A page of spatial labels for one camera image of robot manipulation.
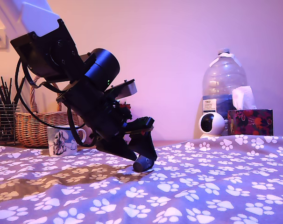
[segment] camera lens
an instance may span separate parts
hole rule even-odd
[[[214,115],[211,113],[206,114],[203,116],[201,121],[201,128],[204,132],[210,132],[212,130],[212,121],[213,121]]]

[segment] basket handle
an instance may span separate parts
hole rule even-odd
[[[34,78],[34,83],[36,83],[38,81],[40,77],[39,76],[35,76]],[[58,88],[56,83],[52,83],[52,85],[56,88]],[[35,89],[31,86],[30,87],[30,108],[31,111],[33,113],[38,113],[38,107],[37,107],[37,103],[35,102]],[[62,111],[62,102],[57,103],[57,111]]]

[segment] paw print blanket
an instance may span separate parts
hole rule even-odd
[[[0,146],[0,224],[283,223],[283,137],[157,147],[151,170],[94,148]]]

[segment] white security camera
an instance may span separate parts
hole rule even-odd
[[[216,112],[205,113],[198,121],[201,138],[220,136],[225,129],[224,118]]]

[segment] bottle cap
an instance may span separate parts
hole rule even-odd
[[[222,53],[228,53],[230,54],[230,49],[229,48],[222,48],[218,50],[218,55],[222,54]]]

